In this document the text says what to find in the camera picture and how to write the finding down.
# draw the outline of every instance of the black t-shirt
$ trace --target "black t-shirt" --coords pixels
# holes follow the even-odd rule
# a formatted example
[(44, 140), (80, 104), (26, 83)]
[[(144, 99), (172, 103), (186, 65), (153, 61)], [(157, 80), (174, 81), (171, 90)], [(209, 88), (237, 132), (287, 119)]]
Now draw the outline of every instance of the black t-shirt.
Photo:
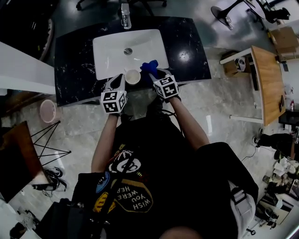
[(257, 199), (258, 187), (225, 143), (194, 152), (168, 118), (120, 125), (104, 173), (79, 174), (73, 199), (101, 211), (128, 159), (134, 160), (105, 215), (107, 238), (159, 238), (187, 226), (204, 238), (237, 238), (228, 180)]

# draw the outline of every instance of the white sink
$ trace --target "white sink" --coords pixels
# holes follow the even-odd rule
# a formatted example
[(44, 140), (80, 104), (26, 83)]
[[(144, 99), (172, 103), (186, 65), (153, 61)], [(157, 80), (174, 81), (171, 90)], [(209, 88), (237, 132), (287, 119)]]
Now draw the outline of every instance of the white sink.
[(157, 60), (159, 68), (169, 67), (161, 33), (158, 29), (121, 32), (93, 40), (95, 72), (98, 80), (138, 71), (144, 62)]

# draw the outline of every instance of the countertop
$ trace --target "countertop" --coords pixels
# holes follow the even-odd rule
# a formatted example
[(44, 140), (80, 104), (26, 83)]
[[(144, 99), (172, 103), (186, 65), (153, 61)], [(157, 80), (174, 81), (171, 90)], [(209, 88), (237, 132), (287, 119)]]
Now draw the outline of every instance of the countertop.
[[(100, 98), (106, 80), (97, 80), (93, 59), (93, 39), (99, 36), (144, 29), (159, 29), (167, 55), (168, 70), (178, 84), (210, 79), (206, 55), (190, 18), (131, 17), (132, 28), (121, 21), (99, 23), (63, 35), (56, 40), (55, 88), (58, 106), (74, 105)], [(145, 81), (127, 91), (150, 88)]]

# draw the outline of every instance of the gray floor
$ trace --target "gray floor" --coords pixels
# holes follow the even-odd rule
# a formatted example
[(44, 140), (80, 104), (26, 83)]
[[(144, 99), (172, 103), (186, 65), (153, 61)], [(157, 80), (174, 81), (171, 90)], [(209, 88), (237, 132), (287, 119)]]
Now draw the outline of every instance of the gray floor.
[[(108, 0), (107, 7), (101, 7), (100, 0), (85, 0), (81, 4), (82, 11), (76, 9), (78, 0), (60, 0), (53, 13), (54, 38), (46, 63), (54, 65), (55, 39), (74, 30), (100, 22), (109, 22), (119, 19), (117, 10), (121, 0)], [(235, 0), (168, 0), (167, 7), (161, 2), (150, 2), (156, 16), (175, 16), (193, 18), (205, 47), (244, 50), (251, 45), (274, 51), (267, 34), (261, 30), (259, 23), (253, 23), (251, 14), (246, 12), (248, 6), (241, 3), (236, 6), (229, 16), (234, 29), (229, 30), (222, 23), (215, 20), (210, 8), (219, 6), (223, 9), (230, 6)], [(130, 9), (132, 15), (147, 16), (142, 3), (138, 2)]]
[[(231, 15), (236, 21), (235, 28), (229, 31), (219, 22), (214, 21), (210, 12), (212, 5), (225, 7), (234, 0), (169, 0), (167, 8), (162, 8), (161, 3), (151, 3), (156, 15), (190, 17), (196, 22), (200, 37), (205, 46), (212, 79), (199, 83), (186, 84), (180, 87), (182, 102), (191, 114), (200, 123), (207, 133), (211, 142), (227, 142), (234, 150), (239, 159), (252, 155), (255, 148), (252, 137), (257, 135), (260, 124), (230, 120), (229, 116), (260, 116), (260, 110), (254, 108), (254, 94), (249, 77), (227, 78), (223, 67), (219, 65), (221, 53), (225, 49), (243, 50), (254, 44), (258, 47), (272, 50), (265, 32), (260, 30), (259, 24), (253, 24), (248, 17), (244, 4), (234, 9)], [(83, 11), (78, 12), (75, 8), (75, 0), (61, 0), (54, 12), (55, 36), (60, 36), (76, 29), (95, 24), (97, 22), (117, 19), (116, 11), (119, 8), (117, 1), (109, 1), (106, 9), (100, 8), (97, 0), (86, 0)], [(147, 14), (139, 4), (133, 9), (132, 14)], [(48, 59), (53, 63), (53, 55)], [(143, 117), (146, 106), (153, 100), (155, 94), (152, 91), (138, 91), (128, 94), (129, 102), (126, 111), (134, 114), (135, 118)], [(2, 119), (3, 126), (11, 126), (27, 120), (30, 132), (33, 134), (47, 125), (39, 118), (38, 107), (40, 102), (23, 108), (11, 117)], [(79, 173), (90, 172), (91, 160), (104, 127), (107, 116), (101, 106), (76, 105), (61, 109), (61, 124), (49, 142), (49, 146), (62, 150), (71, 150), (72, 153), (61, 159), (60, 162), (51, 163), (49, 168), (58, 166), (65, 171), (64, 179), (68, 183), (66, 192), (54, 192), (49, 198), (40, 191), (33, 190), (30, 185), (24, 188), (23, 193), (17, 194), (10, 204), (13, 208), (23, 207), (30, 209), (41, 219), (52, 202), (59, 198), (71, 199)], [(277, 122), (267, 126), (265, 132), (273, 134), (281, 132)], [(262, 182), (264, 175), (271, 175), (273, 170), (272, 149), (259, 148), (252, 158), (247, 158), (243, 164), (246, 166), (255, 182), (259, 186), (259, 196), (264, 193), (265, 184)], [(213, 171), (214, 162), (206, 170)]]

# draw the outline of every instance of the man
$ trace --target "man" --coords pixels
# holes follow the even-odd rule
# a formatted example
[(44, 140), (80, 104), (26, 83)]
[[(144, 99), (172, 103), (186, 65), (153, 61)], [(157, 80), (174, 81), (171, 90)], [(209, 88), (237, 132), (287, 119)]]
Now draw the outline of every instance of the man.
[(266, 135), (263, 134), (263, 130), (260, 129), (260, 139), (254, 137), (253, 142), (259, 146), (272, 147), (276, 149), (274, 155), (275, 159), (282, 157), (290, 158), (292, 160), (299, 161), (299, 156), (296, 157), (296, 152), (298, 149), (298, 144), (295, 143), (296, 136), (291, 134), (273, 134)]
[(228, 144), (210, 144), (180, 99), (168, 101), (184, 136), (159, 98), (145, 118), (116, 127), (118, 116), (108, 116), (92, 173), (79, 175), (72, 199), (99, 213), (103, 225), (93, 238), (240, 237), (228, 181), (255, 203), (257, 185)]

